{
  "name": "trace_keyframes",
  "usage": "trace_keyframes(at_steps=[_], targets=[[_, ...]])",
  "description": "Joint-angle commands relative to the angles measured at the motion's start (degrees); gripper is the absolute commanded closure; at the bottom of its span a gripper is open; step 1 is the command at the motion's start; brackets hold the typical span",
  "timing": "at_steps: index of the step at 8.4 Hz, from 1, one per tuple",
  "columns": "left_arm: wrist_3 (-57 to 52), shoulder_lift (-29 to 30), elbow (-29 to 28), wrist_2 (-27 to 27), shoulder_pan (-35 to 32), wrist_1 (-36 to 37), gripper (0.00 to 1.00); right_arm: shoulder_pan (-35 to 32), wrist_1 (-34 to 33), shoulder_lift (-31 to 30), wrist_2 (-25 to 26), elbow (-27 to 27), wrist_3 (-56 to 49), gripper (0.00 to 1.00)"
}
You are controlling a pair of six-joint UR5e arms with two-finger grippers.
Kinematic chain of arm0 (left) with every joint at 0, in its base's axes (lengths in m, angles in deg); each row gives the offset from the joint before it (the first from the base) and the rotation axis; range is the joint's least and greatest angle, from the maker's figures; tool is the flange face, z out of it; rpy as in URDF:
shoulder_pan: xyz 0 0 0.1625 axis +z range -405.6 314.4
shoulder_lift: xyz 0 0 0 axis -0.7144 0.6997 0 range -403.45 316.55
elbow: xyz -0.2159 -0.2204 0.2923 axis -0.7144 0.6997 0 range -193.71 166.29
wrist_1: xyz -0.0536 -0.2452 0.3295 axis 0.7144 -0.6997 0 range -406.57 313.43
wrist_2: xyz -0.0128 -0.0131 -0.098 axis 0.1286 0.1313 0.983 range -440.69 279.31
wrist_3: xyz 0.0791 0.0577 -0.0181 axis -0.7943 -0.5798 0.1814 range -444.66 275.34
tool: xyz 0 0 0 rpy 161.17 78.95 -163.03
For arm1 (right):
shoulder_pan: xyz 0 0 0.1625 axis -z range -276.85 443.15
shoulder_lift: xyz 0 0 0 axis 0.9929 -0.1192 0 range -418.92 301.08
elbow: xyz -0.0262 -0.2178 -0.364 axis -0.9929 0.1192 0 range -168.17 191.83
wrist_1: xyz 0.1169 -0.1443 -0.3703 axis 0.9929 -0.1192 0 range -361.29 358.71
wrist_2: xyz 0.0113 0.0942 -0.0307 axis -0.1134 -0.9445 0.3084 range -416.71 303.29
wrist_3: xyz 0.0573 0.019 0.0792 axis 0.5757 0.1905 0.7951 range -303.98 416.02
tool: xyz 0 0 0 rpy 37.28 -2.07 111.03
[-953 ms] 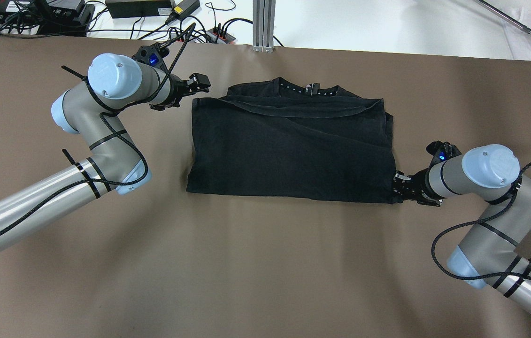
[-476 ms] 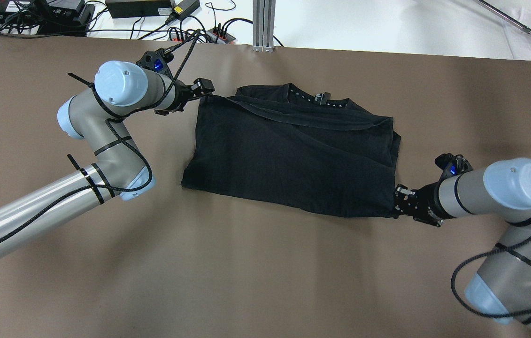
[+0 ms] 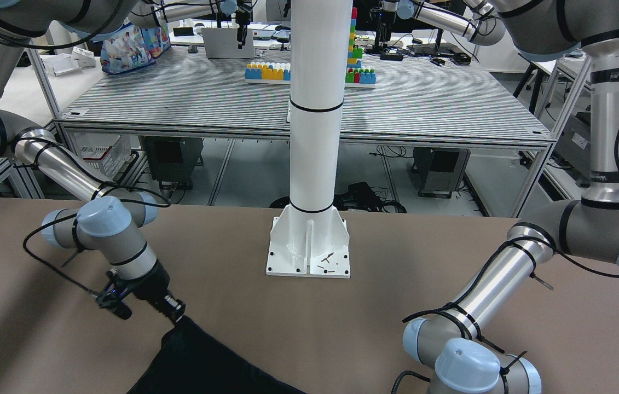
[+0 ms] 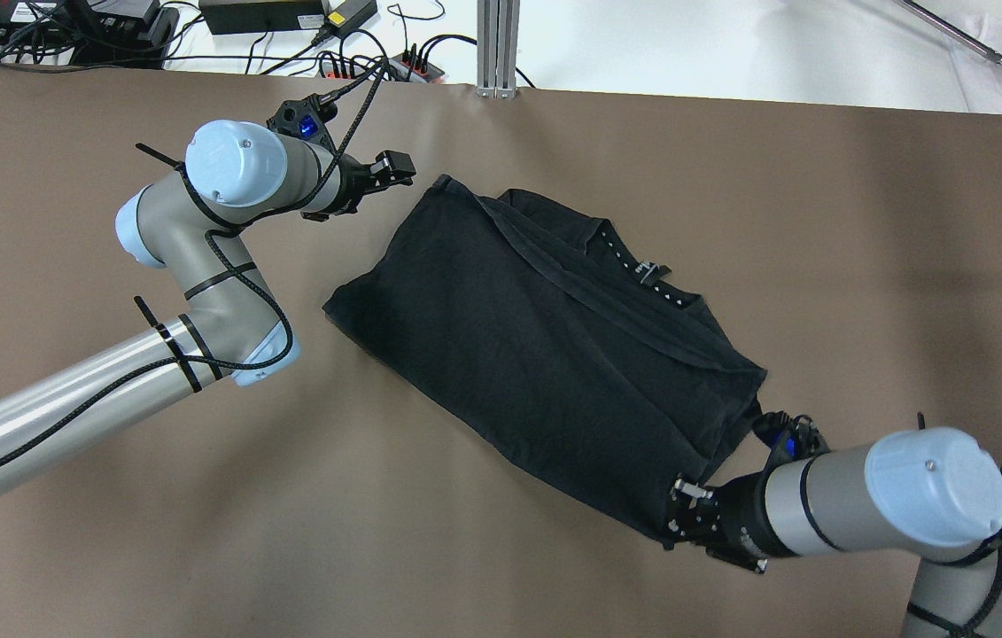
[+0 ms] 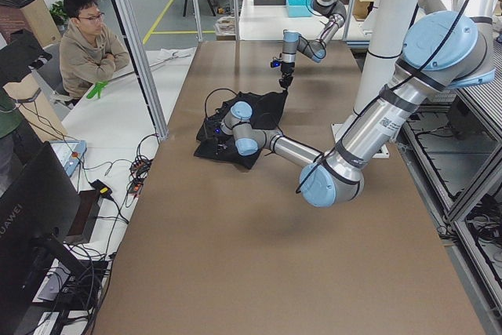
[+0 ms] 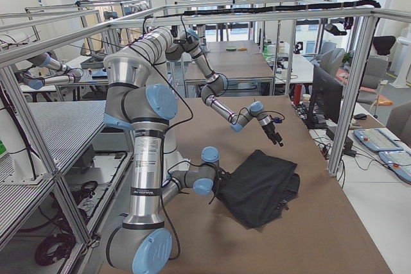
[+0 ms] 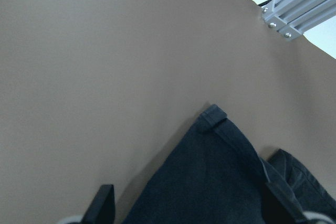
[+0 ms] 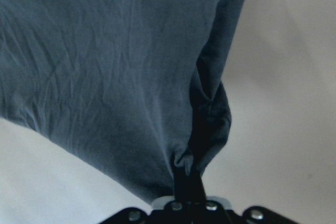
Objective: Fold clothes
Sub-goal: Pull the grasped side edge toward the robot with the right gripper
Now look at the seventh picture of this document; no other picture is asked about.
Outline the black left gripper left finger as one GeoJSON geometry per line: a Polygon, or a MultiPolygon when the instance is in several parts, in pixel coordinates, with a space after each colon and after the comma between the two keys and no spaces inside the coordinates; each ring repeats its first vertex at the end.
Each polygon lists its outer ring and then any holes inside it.
{"type": "Polygon", "coordinates": [[[113,224],[115,216],[114,186],[112,184],[101,185],[81,223],[113,224]]]}

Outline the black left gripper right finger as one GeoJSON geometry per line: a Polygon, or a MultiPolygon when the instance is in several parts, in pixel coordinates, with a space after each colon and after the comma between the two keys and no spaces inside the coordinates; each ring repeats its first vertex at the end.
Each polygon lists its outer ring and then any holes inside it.
{"type": "Polygon", "coordinates": [[[308,223],[303,212],[278,185],[270,182],[264,185],[264,221],[278,224],[308,223]]]}

